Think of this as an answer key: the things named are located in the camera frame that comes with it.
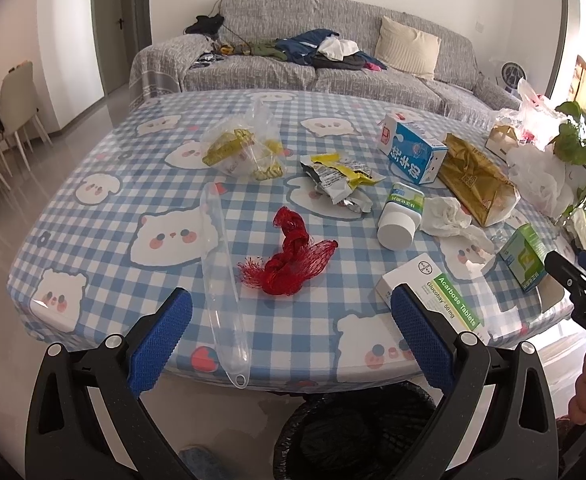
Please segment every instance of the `pill bottle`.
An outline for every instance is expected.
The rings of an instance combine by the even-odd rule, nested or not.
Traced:
[[[424,193],[402,182],[393,184],[377,223],[377,240],[392,251],[404,251],[413,243],[424,210]]]

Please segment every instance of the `trash can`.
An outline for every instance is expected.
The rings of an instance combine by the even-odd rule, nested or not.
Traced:
[[[435,412],[429,394],[403,382],[307,397],[273,450],[275,480],[386,478]]]

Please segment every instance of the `blue textured pad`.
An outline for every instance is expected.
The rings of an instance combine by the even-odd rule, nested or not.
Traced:
[[[391,295],[391,314],[428,383],[449,395],[455,384],[453,355],[420,308],[399,286]]]
[[[151,390],[193,316],[193,300],[180,292],[130,360],[128,387],[135,397]]]

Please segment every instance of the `blue shoe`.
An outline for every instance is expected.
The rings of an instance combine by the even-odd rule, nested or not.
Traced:
[[[217,456],[205,447],[187,447],[186,449],[182,449],[177,455],[198,480],[233,479]]]

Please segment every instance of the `clear plastic tube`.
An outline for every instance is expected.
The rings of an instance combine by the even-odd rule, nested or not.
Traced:
[[[204,292],[215,351],[231,383],[238,388],[246,388],[251,371],[251,350],[244,330],[233,264],[228,252],[222,202],[213,182],[204,186],[199,199],[199,210],[202,225],[206,225],[210,219],[214,227],[209,232],[204,230],[201,247]]]

